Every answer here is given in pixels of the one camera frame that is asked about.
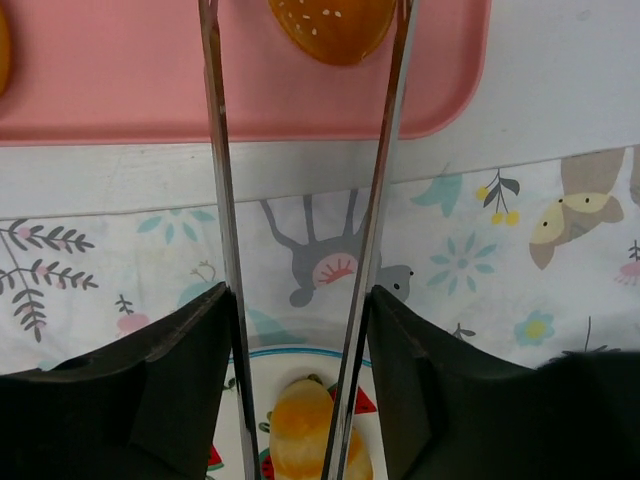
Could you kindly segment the small orange bun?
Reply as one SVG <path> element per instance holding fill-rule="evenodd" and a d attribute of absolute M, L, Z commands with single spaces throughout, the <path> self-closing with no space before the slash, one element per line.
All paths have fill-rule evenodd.
<path fill-rule="evenodd" d="M 333 66 L 355 65 L 373 53 L 396 9 L 389 0 L 271 0 L 269 6 L 299 49 Z"/>

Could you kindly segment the silver metal tongs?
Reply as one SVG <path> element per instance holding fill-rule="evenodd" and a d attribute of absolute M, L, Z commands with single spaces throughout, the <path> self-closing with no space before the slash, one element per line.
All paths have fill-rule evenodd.
<path fill-rule="evenodd" d="M 416 1 L 399 1 L 396 4 L 396 9 L 397 27 L 384 115 L 368 206 L 363 221 L 364 233 L 359 266 L 346 328 L 328 444 L 324 456 L 322 476 L 325 479 L 342 479 L 347 471 L 359 371 L 367 337 L 370 297 L 380 263 L 380 242 L 389 185 L 388 174 L 398 143 L 419 4 Z M 244 471 L 246 478 L 256 479 L 259 476 L 258 444 L 229 150 L 218 4 L 215 1 L 201 1 L 198 4 L 198 11 L 225 278 L 235 299 L 237 310 L 231 344 L 238 382 L 240 438 Z"/>

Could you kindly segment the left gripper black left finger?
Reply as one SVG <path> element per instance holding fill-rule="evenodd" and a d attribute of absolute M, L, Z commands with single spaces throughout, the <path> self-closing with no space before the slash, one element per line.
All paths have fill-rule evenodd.
<path fill-rule="evenodd" d="M 5 479 L 202 479 L 231 347 L 217 285 L 49 371 L 1 379 Z"/>

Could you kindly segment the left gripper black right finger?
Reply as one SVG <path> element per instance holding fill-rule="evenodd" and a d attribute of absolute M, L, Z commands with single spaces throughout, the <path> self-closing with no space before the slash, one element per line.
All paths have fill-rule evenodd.
<path fill-rule="evenodd" d="M 530 369 L 420 318 L 382 287 L 368 343 L 392 479 L 635 479 L 639 356 Z"/>

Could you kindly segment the small striped bread loaf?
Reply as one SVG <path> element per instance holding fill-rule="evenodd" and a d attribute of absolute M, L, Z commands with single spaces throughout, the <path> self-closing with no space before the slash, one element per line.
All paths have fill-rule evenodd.
<path fill-rule="evenodd" d="M 270 419 L 269 450 L 277 479 L 322 476 L 334 401 L 323 384 L 305 378 L 279 395 Z"/>

